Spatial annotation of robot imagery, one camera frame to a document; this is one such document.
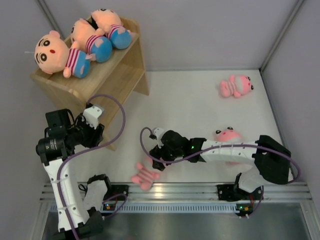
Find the plush hand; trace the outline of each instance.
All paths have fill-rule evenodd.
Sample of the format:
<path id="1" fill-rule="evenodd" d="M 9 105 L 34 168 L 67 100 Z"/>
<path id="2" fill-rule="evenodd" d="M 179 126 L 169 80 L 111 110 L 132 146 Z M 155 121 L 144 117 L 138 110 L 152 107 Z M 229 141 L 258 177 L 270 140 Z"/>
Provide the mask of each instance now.
<path id="1" fill-rule="evenodd" d="M 236 75 L 231 75 L 229 77 L 230 82 L 234 83 L 236 81 Z"/>
<path id="2" fill-rule="evenodd" d="M 136 167 L 139 170 L 139 172 L 137 175 L 134 175 L 133 177 L 131 177 L 131 181 L 134 184 L 139 184 L 142 190 L 144 191 L 149 190 L 152 187 L 154 180 L 160 177 L 160 174 L 155 171 L 149 171 L 140 162 L 136 164 Z"/>
<path id="3" fill-rule="evenodd" d="M 80 48 L 80 43 L 77 41 L 74 41 L 71 45 L 71 49 L 79 49 Z"/>
<path id="4" fill-rule="evenodd" d="M 68 79 L 71 77 L 71 69 L 69 67 L 65 67 L 63 70 L 63 76 Z"/>
<path id="5" fill-rule="evenodd" d="M 110 25 L 105 25 L 102 30 L 103 30 L 106 34 L 108 34 L 108 33 L 111 32 L 111 29 L 112 29 L 112 28 L 111 28 Z"/>
<path id="6" fill-rule="evenodd" d="M 237 91 L 235 91 L 235 92 L 233 93 L 233 95 L 234 95 L 236 98 L 240 98 L 240 97 L 241 97 L 241 94 L 240 94 L 239 92 L 237 92 Z"/>
<path id="7" fill-rule="evenodd" d="M 97 36 L 103 36 L 105 35 L 105 31 L 103 31 L 101 28 L 98 28 L 97 30 L 95 30 L 95 35 Z"/>

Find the black bracket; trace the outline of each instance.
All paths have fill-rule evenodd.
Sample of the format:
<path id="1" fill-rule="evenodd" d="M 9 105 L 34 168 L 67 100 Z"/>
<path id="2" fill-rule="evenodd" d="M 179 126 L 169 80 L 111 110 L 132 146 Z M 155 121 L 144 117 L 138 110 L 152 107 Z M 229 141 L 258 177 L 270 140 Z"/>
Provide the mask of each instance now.
<path id="1" fill-rule="evenodd" d="M 95 235 L 101 234 L 104 231 L 104 220 L 99 211 L 94 211 L 88 221 L 83 224 L 80 223 L 76 229 L 80 239 L 86 239 Z M 72 230 L 65 231 L 60 229 L 53 235 L 53 240 L 75 240 Z"/>
<path id="2" fill-rule="evenodd" d="M 116 194 L 124 194 L 126 196 L 128 196 L 129 193 L 129 185 L 116 185 L 116 184 L 112 184 L 111 186 L 111 190 L 104 195 L 103 200 L 107 200 L 108 198 L 111 198 L 112 196 L 116 195 Z M 124 196 L 119 196 L 117 198 L 118 201 L 124 201 L 125 197 Z"/>
<path id="3" fill-rule="evenodd" d="M 217 185 L 218 198 L 221 201 L 236 202 L 240 200 L 260 200 L 262 197 L 262 188 L 258 187 L 251 193 L 248 193 L 239 188 L 239 179 L 241 173 L 235 178 L 234 184 Z"/>

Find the wooden stool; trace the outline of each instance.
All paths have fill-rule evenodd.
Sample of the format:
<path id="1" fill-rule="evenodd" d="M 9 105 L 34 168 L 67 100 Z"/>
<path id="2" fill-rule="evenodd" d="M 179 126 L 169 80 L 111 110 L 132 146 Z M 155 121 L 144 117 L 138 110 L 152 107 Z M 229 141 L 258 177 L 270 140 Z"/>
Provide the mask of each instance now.
<path id="1" fill-rule="evenodd" d="M 121 17 L 121 20 L 126 29 L 136 33 L 131 45 L 123 50 L 114 49 L 112 57 L 107 62 L 91 62 L 90 72 L 85 78 L 71 76 L 66 79 L 62 72 L 50 75 L 40 68 L 30 75 L 58 109 L 70 109 L 73 115 L 77 116 L 84 111 L 87 100 L 95 94 L 109 94 L 121 104 L 126 102 L 132 91 L 149 95 L 140 27 L 132 19 Z M 70 36 L 65 43 L 71 46 Z M 92 103 L 105 109 L 105 114 L 99 119 L 105 127 L 103 133 L 105 143 L 111 140 L 107 129 L 120 109 L 106 97 L 97 97 Z M 116 150 L 114 144 L 110 144 L 107 148 Z"/>

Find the stuffed toy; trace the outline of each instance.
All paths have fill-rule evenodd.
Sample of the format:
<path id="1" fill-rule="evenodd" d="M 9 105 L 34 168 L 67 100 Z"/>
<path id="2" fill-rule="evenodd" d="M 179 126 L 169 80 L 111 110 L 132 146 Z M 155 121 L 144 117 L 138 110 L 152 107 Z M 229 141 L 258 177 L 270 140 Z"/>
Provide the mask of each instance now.
<path id="1" fill-rule="evenodd" d="M 160 177 L 159 173 L 148 170 L 140 162 L 136 164 L 136 168 L 139 170 L 139 172 L 131 177 L 131 181 L 134 184 L 139 184 L 140 188 L 144 191 L 149 190 L 154 184 L 154 181 Z"/>
<path id="2" fill-rule="evenodd" d="M 253 89 L 250 77 L 244 75 L 232 75 L 229 81 L 220 83 L 220 92 L 223 97 L 234 95 L 236 98 L 240 98 Z"/>
<path id="3" fill-rule="evenodd" d="M 105 32 L 105 36 L 116 49 L 126 49 L 132 42 L 132 34 L 123 27 L 120 17 L 109 9 L 98 9 L 91 13 L 92 24 Z"/>
<path id="4" fill-rule="evenodd" d="M 60 39 L 60 34 L 52 30 L 36 44 L 34 58 L 39 68 L 47 74 L 63 71 L 67 79 L 71 75 L 84 78 L 89 73 L 92 57 L 78 48 L 77 41 L 68 48 Z"/>
<path id="5" fill-rule="evenodd" d="M 89 22 L 80 18 L 71 30 L 71 42 L 78 42 L 80 50 L 91 55 L 93 61 L 106 62 L 112 54 L 112 44 L 104 36 L 105 32 L 98 28 L 95 30 Z"/>
<path id="6" fill-rule="evenodd" d="M 243 141 L 240 133 L 236 132 L 231 126 L 228 126 L 224 131 L 215 131 L 215 139 L 219 142 L 226 142 L 229 144 L 241 143 L 241 141 Z"/>

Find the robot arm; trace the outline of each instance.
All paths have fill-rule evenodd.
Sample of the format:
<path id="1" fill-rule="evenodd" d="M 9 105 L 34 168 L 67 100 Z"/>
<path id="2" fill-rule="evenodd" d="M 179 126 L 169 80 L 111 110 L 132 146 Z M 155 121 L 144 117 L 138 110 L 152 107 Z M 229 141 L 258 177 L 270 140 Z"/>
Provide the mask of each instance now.
<path id="1" fill-rule="evenodd" d="M 60 180 L 57 179 L 59 168 L 69 156 L 75 154 L 76 145 L 93 148 L 102 141 L 104 126 L 99 124 L 98 118 L 103 111 L 100 106 L 91 105 L 72 124 L 68 115 L 70 111 L 67 109 L 46 114 L 48 136 L 39 140 L 36 152 L 50 178 L 57 205 L 59 222 L 54 239 L 74 239 L 66 209 L 80 238 L 103 231 L 103 218 L 99 210 L 105 195 L 111 189 L 108 177 L 103 174 L 90 178 L 84 201 L 79 192 L 73 161 L 65 163 Z M 66 207 L 62 203 L 58 184 Z"/>
<path id="2" fill-rule="evenodd" d="M 162 133 L 163 129 L 155 128 L 150 138 L 157 139 L 159 142 L 157 133 L 160 132 Z M 229 144 L 205 138 L 187 139 L 177 132 L 169 130 L 161 134 L 161 142 L 161 147 L 158 143 L 149 152 L 156 159 L 161 158 L 164 161 L 174 161 L 176 158 L 187 158 L 190 156 L 188 161 L 191 163 L 225 161 L 251 165 L 252 168 L 250 170 L 237 176 L 234 184 L 235 191 L 241 190 L 241 192 L 244 191 L 250 194 L 266 183 L 285 185 L 289 182 L 290 162 L 284 157 L 262 149 L 272 149 L 288 157 L 291 156 L 291 153 L 266 135 L 261 135 L 258 140 L 253 142 Z M 204 151 L 214 146 L 216 146 L 215 149 Z M 163 163 L 155 160 L 153 160 L 152 167 L 160 171 L 165 169 Z"/>

